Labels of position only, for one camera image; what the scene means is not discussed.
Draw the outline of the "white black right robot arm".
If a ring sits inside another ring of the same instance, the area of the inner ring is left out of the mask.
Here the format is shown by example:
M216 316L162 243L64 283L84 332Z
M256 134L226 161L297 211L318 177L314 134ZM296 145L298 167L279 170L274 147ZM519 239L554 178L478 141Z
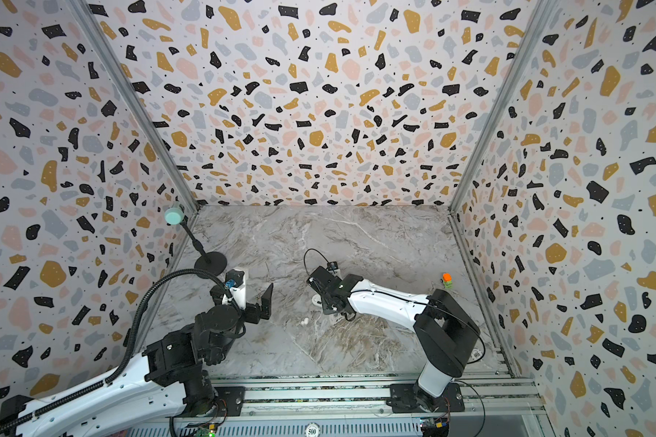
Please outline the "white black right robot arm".
M324 314L346 319L357 314L375 316L404 327L417 337L426 364L410 395L393 394L394 409L434 412L444 393L463 375L475 346L479 326L445 290L429 295L382 287L359 275L343 279L319 266L308 274L307 284L318 294Z

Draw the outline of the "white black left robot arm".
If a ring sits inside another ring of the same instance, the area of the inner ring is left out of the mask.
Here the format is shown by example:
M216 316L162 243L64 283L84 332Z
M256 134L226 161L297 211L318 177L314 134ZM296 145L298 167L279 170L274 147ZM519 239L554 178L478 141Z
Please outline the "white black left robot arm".
M7 399L0 436L108 436L160 417L233 409L235 402L218 393L207 369L228 357L247 324L271 317L273 288L256 304L244 298L244 288L230 289L222 304L98 378L42 399Z

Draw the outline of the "black stand with green ball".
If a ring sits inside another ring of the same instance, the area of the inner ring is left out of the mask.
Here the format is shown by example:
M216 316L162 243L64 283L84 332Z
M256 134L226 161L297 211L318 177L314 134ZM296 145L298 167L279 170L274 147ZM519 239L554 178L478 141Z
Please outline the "black stand with green ball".
M227 258L218 251L206 251L202 243L193 235L189 226L189 219L181 207L173 206L164 211L165 221L171 225L180 225L191 240L191 244L199 256L194 264L194 269L204 271L214 276L222 274L227 265Z

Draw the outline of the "orange green small cube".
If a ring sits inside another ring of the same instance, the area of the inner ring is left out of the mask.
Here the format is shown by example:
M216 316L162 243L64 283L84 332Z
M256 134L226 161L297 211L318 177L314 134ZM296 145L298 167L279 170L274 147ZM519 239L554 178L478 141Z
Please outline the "orange green small cube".
M452 276L449 273L444 273L442 275L442 283L443 283L445 289L452 289L453 288Z

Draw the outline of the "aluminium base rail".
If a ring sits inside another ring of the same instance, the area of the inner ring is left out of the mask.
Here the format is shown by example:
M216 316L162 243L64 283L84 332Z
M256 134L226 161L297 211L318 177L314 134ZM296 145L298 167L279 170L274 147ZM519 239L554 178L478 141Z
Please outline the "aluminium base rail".
M552 436L547 412L530 379L505 371L466 371L455 380L462 413L394 413L389 386L415 375L385 373L313 378L216 380L244 386L239 417L206 421L179 417L133 426L129 436Z

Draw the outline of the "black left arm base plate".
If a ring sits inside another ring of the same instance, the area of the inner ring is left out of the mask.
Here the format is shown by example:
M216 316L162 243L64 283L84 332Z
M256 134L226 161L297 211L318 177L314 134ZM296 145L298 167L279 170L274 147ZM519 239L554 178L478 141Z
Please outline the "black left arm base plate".
M206 421L239 417L244 406L245 395L244 386L216 386L212 389L211 397L202 402L197 416L205 417Z

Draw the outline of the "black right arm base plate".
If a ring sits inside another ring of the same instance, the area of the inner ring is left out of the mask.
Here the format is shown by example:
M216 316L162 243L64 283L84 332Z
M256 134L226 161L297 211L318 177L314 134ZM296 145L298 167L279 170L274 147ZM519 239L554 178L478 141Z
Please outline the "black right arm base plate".
M456 383L450 383L439 397L422 390L417 383L399 383L389 386L386 404L394 413L462 413L463 396Z

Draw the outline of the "aluminium corner frame post left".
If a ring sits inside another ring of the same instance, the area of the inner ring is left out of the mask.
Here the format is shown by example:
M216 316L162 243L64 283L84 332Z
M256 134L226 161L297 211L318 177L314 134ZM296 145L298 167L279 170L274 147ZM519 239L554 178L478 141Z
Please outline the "aluminium corner frame post left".
M93 51L99 57L103 67L108 71L113 84L120 93L120 96L129 107L129 110L141 128L143 134L151 143L153 150L161 160L162 167L166 170L171 178L176 192L179 195L180 202L185 207L186 212L194 217L199 211L199 204L193 198L184 177L177 169L177 166L165 147L163 140L154 127L144 105L137 97L137 93L131 85L128 77L118 62L116 54L112 47L106 41L104 33L101 31L97 20L94 18L87 1L66 1L67 8L74 16L76 22L84 32L87 41L91 44Z

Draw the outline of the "aluminium corner frame post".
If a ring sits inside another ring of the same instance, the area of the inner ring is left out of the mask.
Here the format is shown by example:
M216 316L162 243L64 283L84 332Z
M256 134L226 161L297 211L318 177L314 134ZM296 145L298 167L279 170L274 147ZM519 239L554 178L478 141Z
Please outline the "aluminium corner frame post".
M76 22L84 32L87 41L91 44L93 51L99 57L103 67L108 71L113 84L120 93L120 96L129 107L129 110L141 128L143 134L151 143L153 150L161 160L162 167L166 170L171 178L176 192L179 195L180 202L185 207L186 212L194 217L199 211L199 204L193 198L184 177L177 169L177 166L165 147L163 140L154 127L144 105L137 97L137 93L131 85L128 77L118 62L116 54L112 47L106 41L104 33L101 31L97 20L94 18L87 1L66 1L67 8L74 16Z
M492 140L496 132L497 124L507 110L508 104L513 98L526 65L530 62L539 38L544 32L545 27L550 20L550 16L558 6L558 3L557 0L542 0L535 6L525 35L521 39L520 47L510 65L508 74L497 93L479 139L468 159L468 165L464 169L454 198L449 205L449 213L451 215L456 215L457 210L464 203L466 193L468 193L468 185L473 181L477 173L477 162L479 162L479 160L485 155L488 142Z

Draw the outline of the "aluminium corner frame post right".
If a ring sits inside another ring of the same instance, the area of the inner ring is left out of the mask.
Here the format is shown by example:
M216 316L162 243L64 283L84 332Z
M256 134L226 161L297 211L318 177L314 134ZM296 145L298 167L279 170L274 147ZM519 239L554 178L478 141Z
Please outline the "aluminium corner frame post right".
M449 213L451 215L456 215L457 210L464 203L466 193L468 193L468 185L473 181L477 173L477 162L479 162L479 160L485 155L488 142L492 140L496 132L497 124L507 110L508 104L513 98L526 65L530 62L539 38L544 32L545 27L550 20L550 16L558 6L558 3L557 0L542 0L535 6L525 35L521 39L520 47L510 65L508 74L497 93L479 139L468 159L468 165L464 169L454 198L449 205Z

